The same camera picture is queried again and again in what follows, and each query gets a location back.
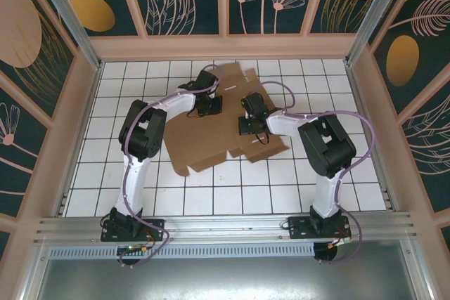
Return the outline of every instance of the enclosure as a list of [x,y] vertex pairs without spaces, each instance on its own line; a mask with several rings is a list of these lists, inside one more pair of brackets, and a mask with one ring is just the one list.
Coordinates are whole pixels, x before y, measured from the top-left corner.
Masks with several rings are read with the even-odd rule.
[[[449,299],[449,0],[0,6],[5,299]],[[289,136],[275,155],[253,162],[228,151],[188,175],[163,142],[143,182],[142,216],[163,219],[171,240],[137,270],[116,262],[131,242],[101,242],[99,222],[122,193],[118,138],[130,105],[161,102],[208,65],[282,83],[292,94],[264,90],[278,108],[294,98],[288,112],[370,120],[374,151],[340,189],[361,224],[351,261],[319,264],[318,241],[283,227],[308,216],[316,194],[304,143]],[[337,118],[355,163],[373,135]],[[354,220],[349,227],[338,258],[359,249]]]

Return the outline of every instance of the black joint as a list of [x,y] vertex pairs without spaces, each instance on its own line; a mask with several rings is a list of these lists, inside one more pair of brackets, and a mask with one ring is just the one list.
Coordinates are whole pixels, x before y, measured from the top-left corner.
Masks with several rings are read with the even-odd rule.
[[298,131],[309,163],[320,176],[334,177],[348,168],[356,156],[356,148],[336,115],[303,124]]
[[[125,150],[125,140],[138,114],[147,107],[147,103],[141,100],[135,100],[129,108],[125,122],[120,130],[119,142],[122,145],[122,151]],[[145,158],[154,157],[162,144],[162,137],[164,134],[164,128],[166,123],[167,113],[161,109],[150,108],[141,118],[139,123],[148,122],[146,129],[136,125],[131,133],[128,152],[130,155],[135,156],[138,161],[142,162]]]

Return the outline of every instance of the yellow oval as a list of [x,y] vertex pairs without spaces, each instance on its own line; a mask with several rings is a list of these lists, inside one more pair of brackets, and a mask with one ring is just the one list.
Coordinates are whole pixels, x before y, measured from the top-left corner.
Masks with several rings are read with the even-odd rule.
[[419,46],[408,35],[392,42],[387,52],[387,78],[396,87],[404,86],[413,77],[419,62]]
[[41,50],[39,12],[32,0],[0,0],[0,8],[0,60],[13,67],[28,67]]
[[83,27],[95,32],[113,28],[115,16],[104,0],[69,0]]

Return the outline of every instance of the wire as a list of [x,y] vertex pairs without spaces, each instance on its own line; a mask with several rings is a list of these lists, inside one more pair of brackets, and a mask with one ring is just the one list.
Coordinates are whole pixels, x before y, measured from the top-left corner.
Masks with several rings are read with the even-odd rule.
[[[174,97],[180,95],[181,93],[192,93],[192,94],[204,93],[204,92],[210,91],[211,89],[215,89],[216,87],[218,87],[218,85],[220,84],[220,82],[224,78],[224,75],[225,75],[224,71],[223,71],[223,69],[220,66],[214,65],[214,64],[206,65],[206,66],[204,66],[204,68],[202,70],[206,70],[207,68],[210,68],[210,67],[217,68],[219,70],[219,72],[221,73],[220,77],[218,78],[218,80],[213,85],[211,85],[210,87],[208,87],[206,89],[199,89],[199,90],[195,90],[195,91],[176,92],[176,93],[173,93],[172,95],[166,96],[165,98],[163,98],[159,102],[157,101],[157,102],[154,102],[154,103],[150,103],[149,105],[147,105],[144,109],[142,109],[137,114],[137,116],[135,117],[133,123],[131,123],[131,126],[129,128],[129,131],[127,133],[127,137],[125,138],[125,143],[124,143],[124,152],[125,152],[125,155],[128,158],[128,165],[127,165],[127,168],[125,169],[124,180],[123,180],[123,183],[122,183],[122,194],[123,194],[123,198],[124,198],[124,204],[125,204],[125,207],[127,208],[128,212],[131,214],[131,216],[134,219],[136,219],[139,223],[141,223],[141,224],[143,224],[145,226],[148,226],[149,228],[153,228],[155,230],[163,232],[166,235],[166,238],[164,239],[164,241],[162,242],[162,244],[158,248],[156,248],[151,254],[148,255],[148,257],[139,260],[137,263],[135,263],[133,265],[128,266],[129,268],[133,268],[134,266],[137,267],[137,266],[140,266],[140,265],[143,265],[143,264],[149,262],[169,242],[169,239],[170,239],[169,231],[167,231],[165,228],[160,228],[159,226],[155,226],[153,224],[150,224],[150,223],[144,221],[137,214],[135,214],[133,212],[133,210],[131,209],[131,207],[129,206],[128,199],[127,199],[127,180],[128,180],[129,171],[131,170],[131,155],[129,154],[129,141],[131,139],[131,134],[133,133],[134,128],[136,128],[136,125],[138,124],[138,122],[139,122],[140,118],[142,117],[142,115],[144,115],[146,113],[146,111],[151,109],[152,107],[155,107],[156,105],[159,105],[160,103],[163,103],[166,100],[174,98]],[[122,257],[123,256],[124,256],[124,254],[121,254],[119,256],[119,262],[121,263],[122,267],[125,267],[127,265],[125,265],[125,263],[122,261]]]
[[265,85],[265,84],[278,84],[279,86],[282,86],[286,91],[289,92],[290,96],[292,97],[292,104],[291,104],[291,105],[286,105],[286,106],[283,108],[283,111],[284,111],[284,112],[285,112],[287,109],[290,109],[290,108],[294,108],[294,107],[295,107],[295,95],[294,95],[294,92],[293,92],[288,86],[286,86],[285,84],[283,84],[283,83],[281,83],[281,82],[279,82],[279,81],[264,81],[264,82],[260,82],[260,83],[258,83],[258,85],[256,85],[255,87],[253,87],[253,89],[248,93],[248,95],[253,94],[253,93],[258,89],[258,87],[263,86],[263,85]]
[[[367,159],[371,155],[371,153],[373,152],[373,149],[375,148],[375,140],[376,140],[375,129],[373,128],[372,124],[364,116],[358,114],[357,112],[349,112],[346,110],[335,110],[332,112],[322,112],[321,114],[311,115],[311,116],[309,116],[309,119],[313,120],[313,119],[318,119],[319,117],[324,117],[324,116],[329,116],[329,115],[338,115],[338,114],[351,115],[354,117],[358,117],[371,130],[372,141],[371,141],[371,145],[369,146],[369,148],[368,148],[367,152],[364,154],[364,156],[361,157],[360,159],[358,159],[355,163],[353,163],[352,165],[350,165],[348,168],[346,168],[345,170],[343,170],[341,172],[341,174],[339,175],[339,178],[337,180],[337,183],[336,183],[336,190],[335,190],[335,196],[334,196],[337,207],[339,207],[339,209],[341,209],[342,212],[348,214],[348,216],[354,221],[354,223],[356,224],[356,227],[358,228],[358,234],[359,234],[358,246],[353,251],[353,253],[350,254],[348,257],[343,258],[343,259],[338,259],[338,260],[331,260],[331,261],[323,260],[326,263],[344,263],[346,261],[349,261],[354,256],[356,256],[358,251],[361,249],[361,245],[363,242],[363,232],[361,229],[361,225],[359,224],[358,219],[356,219],[356,217],[350,211],[347,211],[339,204],[339,189],[340,189],[340,186],[342,183],[342,178],[344,177],[344,175],[347,174],[350,170],[352,170],[357,165],[360,165],[360,163],[362,163],[365,159]],[[304,117],[304,115],[291,114],[291,113],[287,113],[287,112],[285,112],[285,116],[294,117],[294,118],[299,117],[299,116]]]

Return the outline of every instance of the white tile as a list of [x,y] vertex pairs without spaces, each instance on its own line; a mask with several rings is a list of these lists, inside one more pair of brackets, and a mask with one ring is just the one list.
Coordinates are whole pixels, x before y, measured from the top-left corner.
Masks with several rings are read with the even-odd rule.
[[261,77],[281,75],[278,60],[258,60],[258,69]]
[[93,117],[89,123],[87,138],[110,138],[114,117]]
[[361,121],[357,117],[339,114],[337,119],[347,133],[363,133]]
[[325,75],[320,59],[302,59],[302,67],[305,75]]
[[300,135],[298,137],[292,137],[292,148],[295,158],[308,158]]
[[125,117],[116,117],[114,121],[114,127],[112,128],[112,138],[118,138],[120,130],[122,129],[125,122]]
[[73,188],[99,188],[104,168],[104,163],[80,163]]
[[158,179],[158,162],[151,162],[148,167],[146,178],[143,182],[144,188],[156,188],[156,180]]
[[239,186],[214,187],[214,215],[242,214],[242,195]]
[[142,97],[145,82],[145,79],[125,79],[120,95]]
[[300,199],[302,201],[302,212],[307,213],[316,197],[316,186],[299,185],[298,190],[300,191]]
[[[281,83],[281,77],[262,77],[259,80],[262,84],[266,81],[276,81]],[[283,87],[279,84],[264,84],[263,86],[268,94],[283,94]]]
[[115,116],[119,98],[96,98],[92,117]]
[[120,95],[120,87],[122,86],[122,80],[101,80],[98,88],[97,97],[108,98]]
[[108,162],[121,162],[124,161],[124,153],[120,150],[122,146],[119,143],[119,140],[113,138],[110,141],[110,149],[108,151]]
[[354,146],[356,147],[356,156],[363,157],[364,154],[368,150],[368,145],[367,145],[365,135],[359,134],[359,135],[349,135],[349,136],[352,139]]
[[109,214],[111,209],[115,206],[120,193],[120,189],[100,190],[100,196],[98,196],[96,217],[103,217]]
[[156,189],[143,189],[142,192],[142,216],[153,216],[155,211]]
[[191,77],[191,61],[171,61],[169,77]]
[[327,77],[328,84],[330,85],[331,93],[351,93],[349,78],[347,75]]
[[127,63],[106,63],[102,79],[123,79]]
[[352,169],[352,177],[355,183],[375,183],[378,182],[375,168],[371,158],[365,159],[362,163]]
[[170,156],[167,151],[166,143],[163,141],[160,150],[160,161],[161,162],[170,162]]
[[296,94],[307,92],[307,88],[304,84],[304,77],[302,75],[299,75],[298,77],[283,77],[283,83]]
[[155,216],[182,216],[184,188],[159,188],[156,192]]
[[330,93],[326,77],[304,77],[308,93]]
[[296,185],[272,186],[272,205],[275,214],[302,212]]
[[269,159],[271,185],[297,184],[293,159]]
[[131,98],[120,98],[119,105],[117,106],[116,116],[127,116],[129,108],[131,107],[131,104],[135,100],[141,100],[141,99],[142,99],[142,96],[134,96]]
[[297,178],[299,184],[315,184],[316,172],[312,169],[307,159],[296,159],[295,168],[297,169]]
[[333,103],[336,110],[349,110],[350,112],[356,112],[356,103],[354,102],[353,94],[336,94],[332,93]]
[[[311,108],[309,107],[309,100],[307,94],[295,94],[295,105],[289,109],[289,112],[303,112],[311,113]],[[286,100],[288,105],[291,104],[291,95],[286,95]]]
[[242,185],[268,185],[269,173],[267,172],[267,161],[264,159],[255,163],[242,161]]
[[94,217],[98,189],[72,190],[66,217]]
[[147,79],[144,96],[166,96],[167,79]]
[[169,61],[149,62],[147,68],[147,77],[168,77]]
[[353,184],[342,184],[340,188],[339,204],[347,211],[359,211],[358,200],[354,193]]
[[127,63],[127,68],[125,70],[126,78],[144,78],[147,73],[147,62],[136,62],[136,63]]
[[330,94],[308,94],[312,113],[334,110]]
[[274,103],[275,107],[284,108],[286,106],[283,94],[269,94],[269,97]]
[[244,214],[271,214],[270,188],[268,186],[243,186]]
[[110,140],[85,140],[81,162],[106,162]]
[[289,136],[281,136],[281,141],[283,144],[288,147],[288,149],[270,157],[269,159],[288,159],[293,158],[293,150],[290,147],[290,137]]
[[179,176],[170,162],[161,162],[157,178],[159,188],[184,187],[184,177]]
[[178,86],[182,84],[187,84],[191,79],[186,77],[177,77],[175,79],[169,79],[169,83],[167,85],[167,95],[175,93],[178,89]]
[[212,186],[212,167],[195,172],[188,168],[189,176],[186,177],[186,186]]
[[102,188],[122,187],[122,177],[124,174],[123,163],[106,163],[105,174],[101,183]]
[[225,161],[214,167],[214,186],[240,185],[239,161]]
[[358,196],[361,211],[379,211],[386,210],[383,194],[380,185],[375,184],[355,184],[356,194]]
[[341,59],[323,59],[323,66],[327,75],[344,75],[345,67]]
[[196,79],[198,75],[200,74],[200,71],[208,65],[213,65],[213,60],[201,60],[201,61],[193,61],[192,62],[192,69],[191,69],[191,77],[193,79]]
[[256,60],[236,60],[243,73],[247,70],[255,70],[256,74],[258,75],[258,62]]
[[185,216],[212,215],[212,188],[187,188],[185,194]]
[[300,60],[280,60],[281,75],[303,75]]

